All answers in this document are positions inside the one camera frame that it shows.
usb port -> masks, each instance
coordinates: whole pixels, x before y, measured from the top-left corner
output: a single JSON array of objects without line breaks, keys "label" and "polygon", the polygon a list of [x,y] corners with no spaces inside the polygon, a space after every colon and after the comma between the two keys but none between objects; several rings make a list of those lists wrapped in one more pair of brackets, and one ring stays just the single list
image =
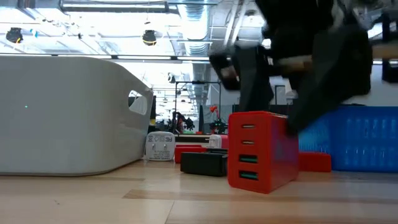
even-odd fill
[{"label": "usb port", "polygon": [[252,155],[239,155],[240,162],[257,163],[257,156]]},{"label": "usb port", "polygon": [[250,171],[239,171],[239,177],[250,180],[259,180],[257,173]]}]

blue plastic crate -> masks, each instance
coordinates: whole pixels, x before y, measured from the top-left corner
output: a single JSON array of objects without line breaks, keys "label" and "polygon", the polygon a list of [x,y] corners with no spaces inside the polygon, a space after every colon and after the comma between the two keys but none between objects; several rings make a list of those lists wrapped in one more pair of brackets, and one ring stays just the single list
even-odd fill
[{"label": "blue plastic crate", "polygon": [[305,130],[299,144],[330,153],[333,170],[398,172],[398,107],[341,107]]}]

ceiling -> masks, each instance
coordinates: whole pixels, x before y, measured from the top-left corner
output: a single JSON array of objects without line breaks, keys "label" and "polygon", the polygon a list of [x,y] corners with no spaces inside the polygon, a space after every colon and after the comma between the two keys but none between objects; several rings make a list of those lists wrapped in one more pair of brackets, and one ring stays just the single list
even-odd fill
[{"label": "ceiling", "polygon": [[[252,0],[1,0],[0,53],[109,58],[130,55],[135,60],[115,62],[154,89],[158,99],[162,99],[157,100],[157,112],[165,118],[170,116],[175,103],[175,84],[168,81],[170,74],[176,81],[210,81],[211,68],[208,62],[203,63],[209,52],[236,41],[260,42],[263,25]],[[21,43],[6,39],[11,27],[22,28]],[[143,43],[145,30],[155,30],[154,46]],[[371,36],[380,33],[380,26],[369,31]],[[143,63],[143,55],[185,59],[153,64]],[[201,62],[195,63],[188,57],[199,58]],[[196,117],[198,105],[206,104],[209,87],[182,87],[177,109]]]}]

desk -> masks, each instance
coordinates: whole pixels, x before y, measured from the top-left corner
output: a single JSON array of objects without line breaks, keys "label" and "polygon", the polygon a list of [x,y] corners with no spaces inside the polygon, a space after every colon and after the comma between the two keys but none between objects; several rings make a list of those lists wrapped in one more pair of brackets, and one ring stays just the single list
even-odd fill
[{"label": "desk", "polygon": [[398,175],[301,173],[270,195],[136,162],[92,177],[0,177],[1,224],[398,223]]}]

wooden table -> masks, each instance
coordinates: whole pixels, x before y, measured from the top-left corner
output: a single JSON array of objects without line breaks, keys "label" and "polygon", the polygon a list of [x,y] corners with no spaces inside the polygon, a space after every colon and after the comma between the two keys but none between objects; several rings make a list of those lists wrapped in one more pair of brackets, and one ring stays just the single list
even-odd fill
[{"label": "wooden table", "polygon": [[136,162],[94,177],[0,177],[0,224],[398,223],[398,175],[301,173],[270,195]]}]

